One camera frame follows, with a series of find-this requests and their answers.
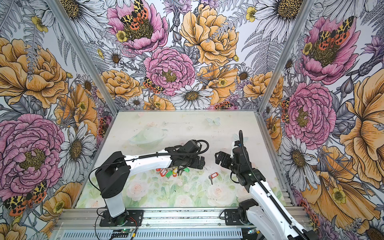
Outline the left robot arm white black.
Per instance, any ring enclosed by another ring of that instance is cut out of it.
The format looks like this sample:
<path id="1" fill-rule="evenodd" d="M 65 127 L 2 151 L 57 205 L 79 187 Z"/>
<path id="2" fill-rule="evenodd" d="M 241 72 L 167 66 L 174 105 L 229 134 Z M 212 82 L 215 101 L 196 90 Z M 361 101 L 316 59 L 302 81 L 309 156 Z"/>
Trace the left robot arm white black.
<path id="1" fill-rule="evenodd" d="M 140 216 L 129 213 L 124 191 L 136 176 L 154 173 L 179 175 L 189 169 L 202 170 L 205 166 L 203 154 L 209 150 L 205 140 L 189 140 L 183 145 L 166 147 L 163 150 L 129 156 L 121 151 L 112 153 L 93 171 L 96 188 L 106 204 L 101 227 L 140 226 Z"/>

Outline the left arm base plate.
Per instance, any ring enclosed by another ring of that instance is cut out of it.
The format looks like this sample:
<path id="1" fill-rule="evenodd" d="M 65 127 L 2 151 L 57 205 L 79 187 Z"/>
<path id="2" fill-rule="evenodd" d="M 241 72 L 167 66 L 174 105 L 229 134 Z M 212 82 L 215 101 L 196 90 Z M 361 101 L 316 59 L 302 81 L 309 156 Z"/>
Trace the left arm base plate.
<path id="1" fill-rule="evenodd" d="M 140 227 L 144 210 L 125 210 L 117 217 L 112 217 L 108 210 L 102 213 L 100 227 Z"/>

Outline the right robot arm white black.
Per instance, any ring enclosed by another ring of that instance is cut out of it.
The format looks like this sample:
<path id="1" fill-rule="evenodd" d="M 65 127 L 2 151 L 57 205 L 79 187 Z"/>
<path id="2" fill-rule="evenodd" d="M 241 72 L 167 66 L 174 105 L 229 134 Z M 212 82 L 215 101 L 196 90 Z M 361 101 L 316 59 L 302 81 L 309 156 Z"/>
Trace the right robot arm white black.
<path id="1" fill-rule="evenodd" d="M 246 147 L 234 142 L 232 153 L 215 153 L 217 165 L 231 170 L 251 198 L 239 203 L 238 214 L 244 224 L 254 225 L 267 240 L 318 240 L 313 230 L 306 230 L 273 193 L 264 175 L 253 168 Z"/>

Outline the metal key organizer plate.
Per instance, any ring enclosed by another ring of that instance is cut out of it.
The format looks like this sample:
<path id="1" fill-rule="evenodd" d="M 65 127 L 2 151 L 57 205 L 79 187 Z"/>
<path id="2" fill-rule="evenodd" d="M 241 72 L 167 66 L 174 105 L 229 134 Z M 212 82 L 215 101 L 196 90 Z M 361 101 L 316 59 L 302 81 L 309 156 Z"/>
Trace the metal key organizer plate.
<path id="1" fill-rule="evenodd" d="M 173 167 L 172 174 L 174 177 L 180 176 L 184 172 L 189 172 L 190 169 L 186 166 Z"/>

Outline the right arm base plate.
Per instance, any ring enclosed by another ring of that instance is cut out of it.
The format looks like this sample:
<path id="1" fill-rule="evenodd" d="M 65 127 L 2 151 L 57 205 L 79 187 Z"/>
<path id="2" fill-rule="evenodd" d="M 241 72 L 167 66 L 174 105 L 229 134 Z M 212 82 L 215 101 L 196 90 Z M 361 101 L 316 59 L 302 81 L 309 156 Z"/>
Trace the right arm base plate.
<path id="1" fill-rule="evenodd" d="M 224 221 L 226 226 L 246 226 L 249 222 L 242 218 L 237 209 L 225 209 Z"/>

